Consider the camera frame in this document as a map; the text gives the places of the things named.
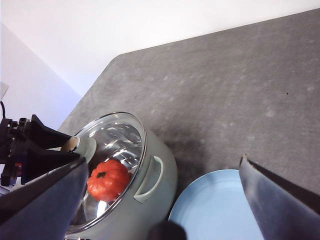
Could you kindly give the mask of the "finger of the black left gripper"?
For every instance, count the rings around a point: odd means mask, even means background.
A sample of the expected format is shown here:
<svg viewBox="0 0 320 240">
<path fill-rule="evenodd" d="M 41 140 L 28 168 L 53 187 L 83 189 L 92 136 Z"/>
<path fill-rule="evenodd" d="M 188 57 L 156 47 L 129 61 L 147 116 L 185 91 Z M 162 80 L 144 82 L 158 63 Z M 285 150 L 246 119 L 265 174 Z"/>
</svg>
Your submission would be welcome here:
<svg viewBox="0 0 320 240">
<path fill-rule="evenodd" d="M 68 134 L 45 126 L 35 114 L 26 123 L 26 134 L 31 141 L 43 149 L 62 147 L 71 138 Z"/>
<path fill-rule="evenodd" d="M 29 148 L 21 157 L 21 184 L 24 185 L 43 174 L 67 165 L 79 157 L 80 155 L 75 152 Z"/>
</svg>

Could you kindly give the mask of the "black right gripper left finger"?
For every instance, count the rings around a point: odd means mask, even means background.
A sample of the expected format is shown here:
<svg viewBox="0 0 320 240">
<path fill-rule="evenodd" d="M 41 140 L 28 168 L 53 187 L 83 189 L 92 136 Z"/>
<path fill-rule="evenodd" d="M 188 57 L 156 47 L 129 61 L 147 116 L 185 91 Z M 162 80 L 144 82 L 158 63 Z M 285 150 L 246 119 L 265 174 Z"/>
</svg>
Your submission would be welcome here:
<svg viewBox="0 0 320 240">
<path fill-rule="evenodd" d="M 62 240 L 88 179 L 79 158 L 0 198 L 2 240 Z"/>
</svg>

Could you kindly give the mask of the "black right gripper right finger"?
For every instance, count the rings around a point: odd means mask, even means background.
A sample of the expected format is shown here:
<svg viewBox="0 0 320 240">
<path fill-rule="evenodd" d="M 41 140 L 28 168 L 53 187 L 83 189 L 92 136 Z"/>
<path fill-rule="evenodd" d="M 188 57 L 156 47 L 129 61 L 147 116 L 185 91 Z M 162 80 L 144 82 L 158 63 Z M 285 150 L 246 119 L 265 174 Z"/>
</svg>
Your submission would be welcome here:
<svg viewBox="0 0 320 240">
<path fill-rule="evenodd" d="M 320 196 L 243 155 L 239 176 L 265 240 L 318 240 Z"/>
</svg>

